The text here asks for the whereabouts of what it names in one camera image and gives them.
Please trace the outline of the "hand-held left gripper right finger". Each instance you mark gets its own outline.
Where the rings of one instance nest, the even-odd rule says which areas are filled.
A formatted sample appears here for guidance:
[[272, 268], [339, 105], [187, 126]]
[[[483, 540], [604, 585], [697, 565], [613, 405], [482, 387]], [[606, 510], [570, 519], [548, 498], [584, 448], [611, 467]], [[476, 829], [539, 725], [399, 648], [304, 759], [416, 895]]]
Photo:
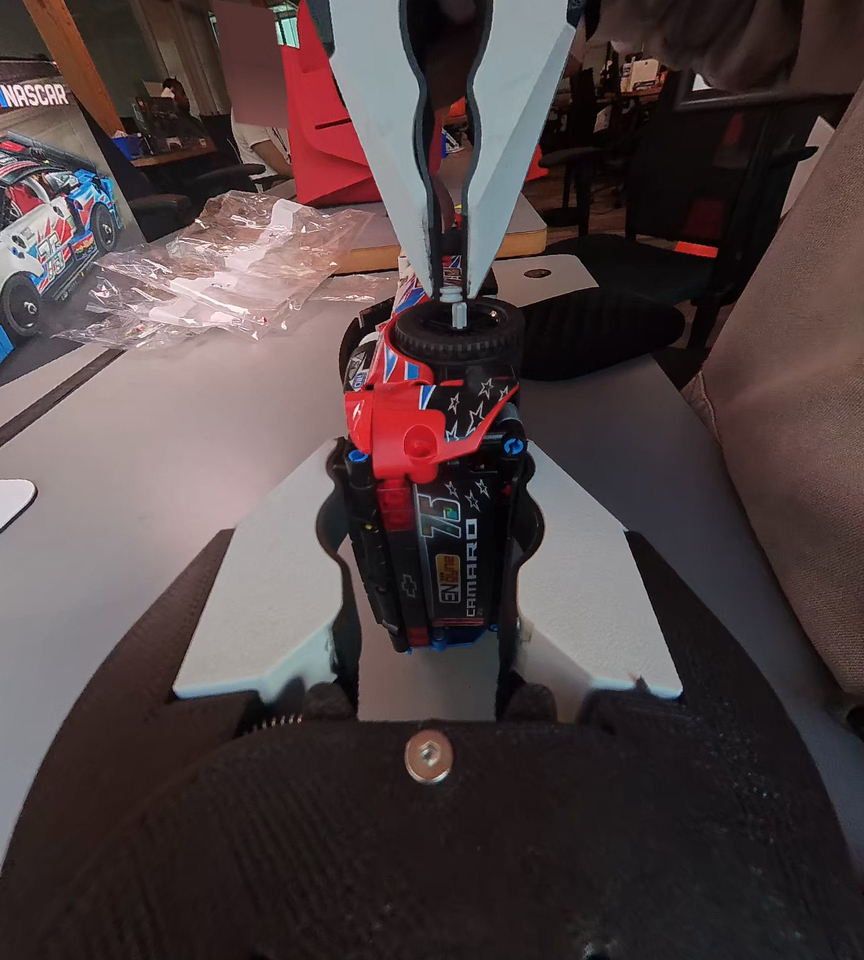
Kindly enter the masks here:
[[525, 683], [557, 702], [648, 690], [676, 700], [677, 667], [627, 530], [534, 442], [512, 485], [496, 700]]

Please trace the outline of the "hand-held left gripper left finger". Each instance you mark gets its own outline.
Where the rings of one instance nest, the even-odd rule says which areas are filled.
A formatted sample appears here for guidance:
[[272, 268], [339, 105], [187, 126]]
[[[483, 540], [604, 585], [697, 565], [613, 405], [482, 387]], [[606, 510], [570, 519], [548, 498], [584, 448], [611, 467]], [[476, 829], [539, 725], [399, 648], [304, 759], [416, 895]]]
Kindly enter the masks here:
[[179, 699], [245, 691], [277, 702], [297, 684], [335, 681], [358, 700], [342, 445], [324, 443], [236, 527], [174, 679]]

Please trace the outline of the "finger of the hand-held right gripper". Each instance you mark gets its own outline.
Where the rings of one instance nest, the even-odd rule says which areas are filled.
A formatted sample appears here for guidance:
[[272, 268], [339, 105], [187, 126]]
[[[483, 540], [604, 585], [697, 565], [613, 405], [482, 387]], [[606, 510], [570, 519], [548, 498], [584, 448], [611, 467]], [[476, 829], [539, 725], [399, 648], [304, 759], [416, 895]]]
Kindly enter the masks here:
[[479, 294], [503, 242], [579, 23], [570, 1], [478, 2], [466, 85], [474, 145], [462, 184], [462, 291]]
[[332, 1], [330, 65], [400, 246], [430, 298], [438, 296], [439, 228], [424, 143], [425, 78], [407, 3]]

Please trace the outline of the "toy brick race car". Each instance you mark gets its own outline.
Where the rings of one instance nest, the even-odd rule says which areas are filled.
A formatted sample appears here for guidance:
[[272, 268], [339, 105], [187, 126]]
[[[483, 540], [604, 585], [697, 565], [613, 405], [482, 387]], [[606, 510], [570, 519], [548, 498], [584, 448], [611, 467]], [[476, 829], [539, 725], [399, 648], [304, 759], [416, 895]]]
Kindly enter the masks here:
[[518, 409], [521, 311], [431, 299], [404, 252], [395, 294], [346, 330], [347, 439], [336, 462], [350, 538], [393, 648], [443, 650], [507, 620], [530, 477]]

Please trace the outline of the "person's right forearm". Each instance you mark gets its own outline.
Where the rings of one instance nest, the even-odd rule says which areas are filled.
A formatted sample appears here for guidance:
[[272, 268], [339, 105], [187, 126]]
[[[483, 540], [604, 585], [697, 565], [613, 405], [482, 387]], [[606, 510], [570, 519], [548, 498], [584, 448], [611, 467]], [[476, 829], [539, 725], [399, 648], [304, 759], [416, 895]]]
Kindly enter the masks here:
[[584, 14], [595, 42], [716, 90], [846, 94], [864, 78], [864, 1], [590, 1]]

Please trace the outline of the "grey desk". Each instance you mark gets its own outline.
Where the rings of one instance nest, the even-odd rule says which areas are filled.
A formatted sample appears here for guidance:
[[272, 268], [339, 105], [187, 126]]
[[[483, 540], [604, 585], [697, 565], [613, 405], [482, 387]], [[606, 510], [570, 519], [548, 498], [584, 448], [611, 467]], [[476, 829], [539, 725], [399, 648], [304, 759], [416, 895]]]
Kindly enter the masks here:
[[[342, 307], [246, 342], [128, 352], [0, 446], [30, 507], [0, 534], [0, 869], [30, 784], [115, 643], [219, 530], [343, 432]], [[864, 885], [864, 745], [766, 562], [712, 436], [650, 358], [526, 389], [529, 436], [643, 534], [798, 726]]]

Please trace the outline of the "red board stand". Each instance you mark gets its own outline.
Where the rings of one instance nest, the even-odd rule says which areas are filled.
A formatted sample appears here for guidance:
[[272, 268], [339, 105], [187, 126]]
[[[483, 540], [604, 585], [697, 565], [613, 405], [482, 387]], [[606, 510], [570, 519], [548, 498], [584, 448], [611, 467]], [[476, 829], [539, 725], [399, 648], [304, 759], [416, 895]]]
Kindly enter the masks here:
[[297, 47], [282, 47], [296, 198], [308, 207], [381, 197], [344, 107], [307, 3], [297, 9]]

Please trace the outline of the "wood-edged table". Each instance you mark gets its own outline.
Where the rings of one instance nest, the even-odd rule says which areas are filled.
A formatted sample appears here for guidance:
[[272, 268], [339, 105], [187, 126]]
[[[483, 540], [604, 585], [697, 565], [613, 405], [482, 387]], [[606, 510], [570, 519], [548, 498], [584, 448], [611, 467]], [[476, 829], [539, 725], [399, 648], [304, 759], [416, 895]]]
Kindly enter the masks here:
[[[353, 205], [351, 210], [371, 214], [358, 235], [355, 246], [340, 261], [339, 276], [397, 270], [400, 244], [384, 205], [369, 202]], [[545, 250], [547, 225], [523, 194], [519, 194], [506, 235], [496, 259], [537, 256]]]

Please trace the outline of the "black office chair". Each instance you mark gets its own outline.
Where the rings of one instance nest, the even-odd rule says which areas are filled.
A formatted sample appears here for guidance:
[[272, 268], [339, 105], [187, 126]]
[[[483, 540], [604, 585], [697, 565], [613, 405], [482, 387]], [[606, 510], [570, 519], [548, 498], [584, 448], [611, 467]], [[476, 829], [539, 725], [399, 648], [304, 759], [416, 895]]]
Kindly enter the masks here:
[[602, 287], [696, 312], [688, 346], [707, 346], [774, 239], [825, 97], [788, 90], [694, 90], [675, 73], [642, 127], [626, 178], [623, 235], [550, 247], [582, 261]]
[[236, 163], [209, 171], [190, 171], [175, 162], [138, 167], [126, 162], [118, 179], [146, 242], [166, 237], [194, 222], [206, 201], [231, 190], [254, 193], [259, 164]]

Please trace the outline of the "crumpled clear plastic bags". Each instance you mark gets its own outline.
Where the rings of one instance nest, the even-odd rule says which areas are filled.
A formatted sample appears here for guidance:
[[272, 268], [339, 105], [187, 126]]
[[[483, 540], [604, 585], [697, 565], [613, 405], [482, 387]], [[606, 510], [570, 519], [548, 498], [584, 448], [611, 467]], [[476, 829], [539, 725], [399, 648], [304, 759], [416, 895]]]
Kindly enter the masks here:
[[214, 331], [256, 342], [296, 329], [306, 302], [372, 306], [393, 291], [392, 281], [338, 275], [372, 217], [230, 191], [172, 237], [101, 257], [47, 330], [137, 352]]

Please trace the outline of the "beige hooded sweater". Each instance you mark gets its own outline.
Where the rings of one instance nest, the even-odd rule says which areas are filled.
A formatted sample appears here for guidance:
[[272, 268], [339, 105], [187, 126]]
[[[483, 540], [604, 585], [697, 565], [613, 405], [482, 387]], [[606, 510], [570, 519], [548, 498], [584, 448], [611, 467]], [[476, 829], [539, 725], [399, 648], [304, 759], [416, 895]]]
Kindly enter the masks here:
[[685, 394], [864, 739], [864, 78]]

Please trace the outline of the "wooden pillar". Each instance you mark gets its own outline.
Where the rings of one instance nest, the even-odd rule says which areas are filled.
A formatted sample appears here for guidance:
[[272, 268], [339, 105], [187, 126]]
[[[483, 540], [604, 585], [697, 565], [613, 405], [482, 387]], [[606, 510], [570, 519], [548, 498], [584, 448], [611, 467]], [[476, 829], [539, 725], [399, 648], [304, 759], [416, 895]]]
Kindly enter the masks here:
[[65, 1], [23, 4], [78, 102], [112, 137], [121, 128], [120, 116]]

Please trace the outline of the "black toy car box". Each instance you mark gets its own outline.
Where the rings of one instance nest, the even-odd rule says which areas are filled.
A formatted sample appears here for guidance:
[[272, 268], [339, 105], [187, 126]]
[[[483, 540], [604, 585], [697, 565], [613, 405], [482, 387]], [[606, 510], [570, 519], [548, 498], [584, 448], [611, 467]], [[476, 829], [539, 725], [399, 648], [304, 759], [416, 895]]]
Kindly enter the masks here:
[[98, 260], [143, 240], [57, 67], [0, 58], [0, 387], [81, 348]]

